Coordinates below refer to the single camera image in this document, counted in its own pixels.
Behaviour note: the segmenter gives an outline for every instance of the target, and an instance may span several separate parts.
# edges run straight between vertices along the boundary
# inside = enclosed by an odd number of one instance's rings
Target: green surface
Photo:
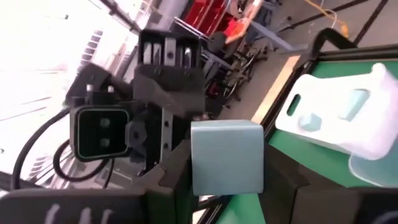
[[[321,62],[312,75],[332,78],[369,73],[376,62]],[[398,74],[397,61],[382,62],[391,73]],[[304,166],[346,187],[369,186],[354,177],[348,169],[348,155],[306,142],[282,131],[276,131],[269,144]],[[238,195],[218,220],[218,224],[265,223],[257,195]]]

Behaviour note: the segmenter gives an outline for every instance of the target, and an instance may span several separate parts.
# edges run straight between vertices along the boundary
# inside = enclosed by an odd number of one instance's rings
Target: window
[[[15,0],[0,8],[0,21],[12,21],[0,23],[1,171],[12,172],[24,143],[61,110],[66,91],[84,65],[93,62],[116,73],[128,63],[137,35],[94,2]],[[145,27],[150,7],[140,9],[141,2],[120,0],[120,6]],[[69,120],[64,118],[36,142],[21,177],[45,187],[67,187],[54,178],[52,156],[68,137]],[[75,172],[76,161],[69,153],[64,153],[62,166]]]

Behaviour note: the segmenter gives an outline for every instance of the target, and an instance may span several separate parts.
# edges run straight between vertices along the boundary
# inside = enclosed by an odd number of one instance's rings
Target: green table
[[[398,60],[352,60],[352,61],[324,61],[316,62],[312,75],[318,78],[331,78],[345,75],[369,73],[376,62],[382,62],[393,73],[398,74]],[[283,131],[272,133],[269,144],[293,158],[305,167],[314,170],[320,175],[335,181],[345,187],[370,186],[369,183],[353,176],[348,169],[349,155],[333,151],[315,144],[306,142]],[[228,207],[220,216],[219,224],[261,224],[265,223],[264,216],[257,195],[234,196]]]

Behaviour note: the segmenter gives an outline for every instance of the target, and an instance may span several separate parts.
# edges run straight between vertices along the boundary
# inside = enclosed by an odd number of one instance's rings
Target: floor
[[[331,9],[350,1],[324,0],[323,7]],[[337,12],[338,19],[345,21],[348,25],[350,40],[356,38],[380,1],[368,0],[357,6]],[[273,23],[277,24],[278,21],[286,16],[291,16],[291,23],[295,23],[319,13],[317,9],[303,0],[284,0],[282,2],[283,5],[274,13],[274,17],[272,18]],[[386,26],[386,24],[389,24],[389,21],[397,19],[398,16],[395,14],[397,11],[398,1],[390,0],[358,45],[360,47],[368,47],[398,43],[398,29],[389,29]],[[295,29],[285,30],[280,33],[280,37],[292,45],[309,44],[320,30],[331,27],[332,23],[331,19],[322,17],[298,26]],[[256,46],[264,46],[266,44],[266,39],[258,40],[255,43]],[[326,43],[323,50],[334,50],[334,48],[332,45]],[[231,109],[224,109],[220,114],[220,119],[251,119],[291,55],[285,52],[271,52],[267,61],[259,62],[254,69],[253,79],[241,90],[241,102],[232,101],[230,103]]]

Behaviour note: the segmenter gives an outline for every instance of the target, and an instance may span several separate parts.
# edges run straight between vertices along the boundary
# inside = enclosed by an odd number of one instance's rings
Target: black frame
[[[275,120],[279,111],[293,87],[293,84],[297,79],[305,74],[312,73],[318,62],[335,62],[335,61],[345,61],[345,60],[384,60],[398,58],[398,44],[392,45],[382,45],[377,47],[364,47],[355,49],[344,49],[335,50],[329,52],[319,52],[317,56],[309,55],[308,60],[304,63],[298,62],[298,66],[293,70],[289,79],[286,81],[284,87],[281,89],[274,103],[270,107],[269,111],[265,115],[261,124],[264,127],[264,140],[269,141],[272,135],[276,131]],[[201,217],[198,224],[215,224],[218,218],[222,215],[226,207],[228,206],[232,196],[225,196],[225,202],[217,205],[213,208],[208,208],[206,212]]]

